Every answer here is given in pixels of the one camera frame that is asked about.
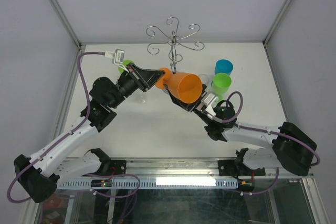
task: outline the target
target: gray wall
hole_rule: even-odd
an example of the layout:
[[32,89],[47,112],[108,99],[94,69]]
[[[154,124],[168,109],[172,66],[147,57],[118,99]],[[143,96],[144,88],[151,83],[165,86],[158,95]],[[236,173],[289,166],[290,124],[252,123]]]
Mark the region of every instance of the gray wall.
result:
[[0,4],[0,222],[17,223],[21,206],[6,198],[13,160],[50,141],[76,49],[48,0]]
[[318,144],[313,172],[336,222],[336,0],[294,0],[268,48],[289,120]]

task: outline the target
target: white tabletop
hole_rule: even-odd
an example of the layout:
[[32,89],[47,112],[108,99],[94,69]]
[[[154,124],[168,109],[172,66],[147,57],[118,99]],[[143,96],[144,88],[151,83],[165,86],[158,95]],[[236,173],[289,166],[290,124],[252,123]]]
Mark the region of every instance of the white tabletop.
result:
[[[170,68],[169,47],[161,47],[158,55],[150,55],[147,44],[87,45],[86,51],[125,50],[125,58],[141,68]],[[205,44],[202,51],[181,46],[183,55],[179,72],[214,74],[215,63],[228,59],[234,65],[229,92],[238,90],[244,96],[244,106],[238,121],[258,125],[282,125],[285,120],[275,82],[262,43]],[[119,77],[117,67],[103,56],[85,56],[82,61],[88,89],[98,77],[106,76],[114,83]],[[66,127],[86,106],[83,87],[78,78],[73,93]],[[91,148],[101,148],[111,157],[234,157],[244,147],[257,148],[239,142],[225,143],[211,140],[205,123],[194,113],[173,104],[162,90],[153,87],[145,94],[146,102],[126,99],[115,111],[117,116],[100,134],[87,140],[71,157],[82,156]],[[232,102],[237,109],[239,97]]]

